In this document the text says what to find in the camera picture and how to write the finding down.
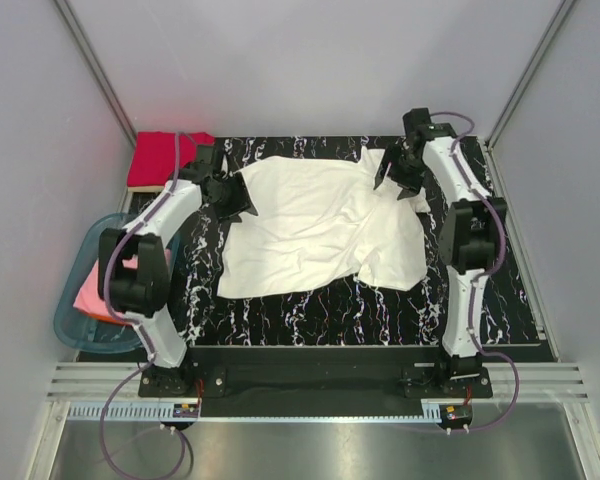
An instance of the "black and white marble mat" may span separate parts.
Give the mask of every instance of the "black and white marble mat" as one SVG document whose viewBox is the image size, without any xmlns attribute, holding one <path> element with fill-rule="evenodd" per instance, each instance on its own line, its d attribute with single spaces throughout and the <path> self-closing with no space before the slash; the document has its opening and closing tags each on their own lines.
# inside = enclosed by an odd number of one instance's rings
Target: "black and white marble mat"
<svg viewBox="0 0 600 480">
<path fill-rule="evenodd" d="M 358 161 L 362 146 L 385 148 L 400 137 L 284 137 L 218 139 L 238 170 L 260 159 L 295 158 Z M 491 180 L 474 138 L 463 151 L 476 177 Z M 444 333 L 449 285 L 437 255 L 446 215 L 432 175 L 425 180 L 431 213 L 419 217 L 425 231 L 427 277 L 409 292 L 372 288 L 354 276 L 310 292 L 227 300 L 216 296 L 222 247 L 228 228 L 219 227 L 209 207 L 192 215 L 181 230 L 169 307 L 189 345 L 435 345 Z M 131 212 L 154 198 L 135 194 Z M 511 246 L 502 269 L 489 280 L 483 308 L 485 343 L 537 343 L 538 335 Z"/>
</svg>

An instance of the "gray wall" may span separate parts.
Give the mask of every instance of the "gray wall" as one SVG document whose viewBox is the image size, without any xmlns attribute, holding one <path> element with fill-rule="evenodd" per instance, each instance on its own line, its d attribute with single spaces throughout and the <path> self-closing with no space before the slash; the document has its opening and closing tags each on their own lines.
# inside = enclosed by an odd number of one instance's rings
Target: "gray wall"
<svg viewBox="0 0 600 480">
<path fill-rule="evenodd" d="M 582 366 L 600 423 L 600 0 L 579 2 L 496 155 L 560 353 Z"/>
<path fill-rule="evenodd" d="M 487 134 L 560 0 L 71 0 L 139 130 Z"/>
<path fill-rule="evenodd" d="M 24 478 L 80 242 L 130 148 L 50 0 L 0 1 L 0 480 Z"/>
</svg>

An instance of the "translucent blue basket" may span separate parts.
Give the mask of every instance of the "translucent blue basket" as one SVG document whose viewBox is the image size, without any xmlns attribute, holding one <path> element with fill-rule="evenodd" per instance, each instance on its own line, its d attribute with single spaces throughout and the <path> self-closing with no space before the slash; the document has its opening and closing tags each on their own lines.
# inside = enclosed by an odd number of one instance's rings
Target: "translucent blue basket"
<svg viewBox="0 0 600 480">
<path fill-rule="evenodd" d="M 124 353 L 141 346 L 133 328 L 96 320 L 73 308 L 80 288 L 98 259 L 100 234 L 106 228 L 121 228 L 135 217 L 126 213 L 107 215 L 87 232 L 53 318 L 56 336 L 65 345 L 90 353 Z M 180 235 L 176 234 L 168 246 L 171 250 L 171 272 L 179 246 Z"/>
</svg>

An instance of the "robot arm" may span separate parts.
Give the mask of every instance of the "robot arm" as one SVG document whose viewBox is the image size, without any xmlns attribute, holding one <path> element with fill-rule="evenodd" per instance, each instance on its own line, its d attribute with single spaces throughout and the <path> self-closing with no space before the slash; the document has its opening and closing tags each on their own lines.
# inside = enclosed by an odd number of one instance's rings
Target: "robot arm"
<svg viewBox="0 0 600 480">
<path fill-rule="evenodd" d="M 487 281 L 482 274 L 493 265 L 499 247 L 494 219 L 480 197 L 489 198 L 502 223 L 506 203 L 502 198 L 493 198 L 478 182 L 457 146 L 451 125 L 433 123 L 426 108 L 411 110 L 403 122 L 406 140 L 403 145 L 385 150 L 376 187 L 389 177 L 403 188 L 400 199 L 420 191 L 427 169 L 438 181 L 449 207 L 438 241 L 449 274 L 449 306 L 436 363 L 437 380 L 446 383 L 478 377 L 482 370 L 478 346 Z"/>
<path fill-rule="evenodd" d="M 196 161 L 180 170 L 172 187 L 165 189 L 136 219 L 122 229 L 107 229 L 100 236 L 98 293 L 104 298 L 106 267 L 114 249 L 127 232 L 134 235 L 123 246 L 109 281 L 111 306 L 124 313 L 138 332 L 153 364 L 175 369 L 182 364 L 187 348 L 178 335 L 167 308 L 170 275 L 165 262 L 168 245 L 182 224 L 204 203 L 210 203 L 218 221 L 240 221 L 242 212 L 257 215 L 240 173 L 224 176 L 224 152 L 199 145 Z M 137 256 L 137 269 L 126 268 L 123 260 Z"/>
</svg>

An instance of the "pink towel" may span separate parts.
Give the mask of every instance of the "pink towel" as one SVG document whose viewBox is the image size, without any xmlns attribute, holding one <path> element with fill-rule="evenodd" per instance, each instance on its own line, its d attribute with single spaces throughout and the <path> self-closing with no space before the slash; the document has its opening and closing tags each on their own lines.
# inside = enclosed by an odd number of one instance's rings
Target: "pink towel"
<svg viewBox="0 0 600 480">
<path fill-rule="evenodd" d="M 167 264 L 169 264 L 171 261 L 171 251 L 168 249 L 165 250 L 164 256 Z M 130 260 L 123 260 L 122 264 L 127 268 L 138 268 L 138 257 L 134 255 Z M 89 276 L 82 287 L 80 287 L 76 300 L 73 302 L 73 308 L 80 310 L 89 317 L 102 320 L 103 322 L 127 325 L 124 322 L 119 322 L 118 320 L 111 318 L 104 300 L 98 296 L 98 262 L 95 263 L 91 272 L 89 272 Z M 118 316 L 124 317 L 124 313 L 116 313 Z"/>
</svg>

